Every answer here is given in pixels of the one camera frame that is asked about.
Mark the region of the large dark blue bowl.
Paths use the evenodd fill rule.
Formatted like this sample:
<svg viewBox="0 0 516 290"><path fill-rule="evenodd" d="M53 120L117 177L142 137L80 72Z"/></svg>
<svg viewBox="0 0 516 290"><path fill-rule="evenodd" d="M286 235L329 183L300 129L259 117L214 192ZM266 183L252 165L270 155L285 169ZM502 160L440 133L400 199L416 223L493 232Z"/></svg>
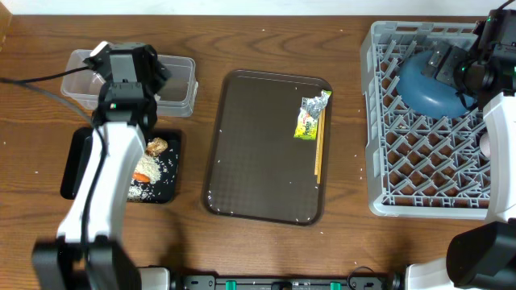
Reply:
<svg viewBox="0 0 516 290"><path fill-rule="evenodd" d="M476 99L456 82L456 64L447 52L428 50L403 61L396 90L418 114L431 118L457 118L476 108Z"/></svg>

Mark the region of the brown food scrap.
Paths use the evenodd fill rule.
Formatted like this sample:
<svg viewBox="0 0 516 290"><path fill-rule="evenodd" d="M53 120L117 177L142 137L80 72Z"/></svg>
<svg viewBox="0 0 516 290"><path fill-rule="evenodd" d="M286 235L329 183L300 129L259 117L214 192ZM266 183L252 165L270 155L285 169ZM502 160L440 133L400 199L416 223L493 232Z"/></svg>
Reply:
<svg viewBox="0 0 516 290"><path fill-rule="evenodd" d="M168 148L168 142L161 138L154 138L146 147L145 153L151 157L157 157Z"/></svg>

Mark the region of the pile of white rice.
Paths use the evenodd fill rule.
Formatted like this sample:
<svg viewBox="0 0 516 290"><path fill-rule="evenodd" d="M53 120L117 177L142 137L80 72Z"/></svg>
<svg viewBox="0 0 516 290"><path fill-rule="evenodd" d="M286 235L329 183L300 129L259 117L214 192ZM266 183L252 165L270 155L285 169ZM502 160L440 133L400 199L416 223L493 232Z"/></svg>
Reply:
<svg viewBox="0 0 516 290"><path fill-rule="evenodd" d="M144 152L137 163L134 172L148 176L151 182L141 183L132 178L127 195L129 202L166 204L173 200L176 192L181 144L175 139L165 141L169 146L164 152L157 157L151 157Z"/></svg>

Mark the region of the orange carrot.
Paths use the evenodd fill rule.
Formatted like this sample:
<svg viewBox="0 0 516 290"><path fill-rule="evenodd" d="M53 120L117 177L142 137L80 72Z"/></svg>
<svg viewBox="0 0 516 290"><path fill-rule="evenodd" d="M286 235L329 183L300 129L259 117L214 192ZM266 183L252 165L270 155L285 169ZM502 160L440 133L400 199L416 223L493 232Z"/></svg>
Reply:
<svg viewBox="0 0 516 290"><path fill-rule="evenodd" d="M150 183L151 179L142 173L134 172L132 178L141 183Z"/></svg>

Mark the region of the silver green snack wrapper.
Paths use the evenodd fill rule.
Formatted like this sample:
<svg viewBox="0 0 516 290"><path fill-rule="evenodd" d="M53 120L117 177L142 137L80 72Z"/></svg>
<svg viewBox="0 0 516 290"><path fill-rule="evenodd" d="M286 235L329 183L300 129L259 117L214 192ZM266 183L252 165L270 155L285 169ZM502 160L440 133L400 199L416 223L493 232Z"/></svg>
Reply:
<svg viewBox="0 0 516 290"><path fill-rule="evenodd" d="M295 139L316 140L318 131L318 120L326 108L332 95L330 90L322 90L316 97L303 97L299 110Z"/></svg>

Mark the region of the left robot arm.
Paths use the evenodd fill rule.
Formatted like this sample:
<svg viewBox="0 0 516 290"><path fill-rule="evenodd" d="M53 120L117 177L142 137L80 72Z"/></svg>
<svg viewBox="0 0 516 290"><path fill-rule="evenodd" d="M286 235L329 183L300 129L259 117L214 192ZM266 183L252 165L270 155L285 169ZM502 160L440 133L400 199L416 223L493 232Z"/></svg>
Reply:
<svg viewBox="0 0 516 290"><path fill-rule="evenodd" d="M91 151L71 209L53 241L32 252L43 289L168 289L164 267L137 267L121 245L123 216L144 132L156 123L154 90L136 81L104 85Z"/></svg>

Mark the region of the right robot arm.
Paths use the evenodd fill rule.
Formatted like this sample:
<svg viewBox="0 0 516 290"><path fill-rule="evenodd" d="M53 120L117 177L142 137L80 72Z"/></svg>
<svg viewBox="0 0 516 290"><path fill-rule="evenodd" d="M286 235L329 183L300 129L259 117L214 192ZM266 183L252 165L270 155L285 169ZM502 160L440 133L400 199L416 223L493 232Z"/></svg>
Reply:
<svg viewBox="0 0 516 290"><path fill-rule="evenodd" d="M515 58L446 42L407 57L397 86L403 101L432 118L472 118L484 223L456 235L444 258L409 266L407 289L515 287Z"/></svg>

